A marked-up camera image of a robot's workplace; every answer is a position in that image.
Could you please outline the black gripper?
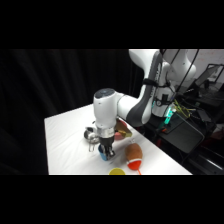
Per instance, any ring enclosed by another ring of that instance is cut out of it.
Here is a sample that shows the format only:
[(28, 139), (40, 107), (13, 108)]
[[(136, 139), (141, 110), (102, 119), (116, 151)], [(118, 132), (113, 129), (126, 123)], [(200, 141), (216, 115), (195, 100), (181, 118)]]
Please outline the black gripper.
[[(100, 145), (102, 146), (101, 147), (101, 151), (102, 151), (101, 154), (102, 154), (102, 158), (103, 159), (107, 159), (107, 155), (106, 155), (106, 152), (105, 152), (104, 148), (111, 147), (113, 142), (114, 142), (114, 137), (101, 138), (100, 139)], [(108, 156), (109, 157), (114, 157), (115, 156), (115, 152), (114, 152), (114, 150), (112, 148), (108, 149)]]

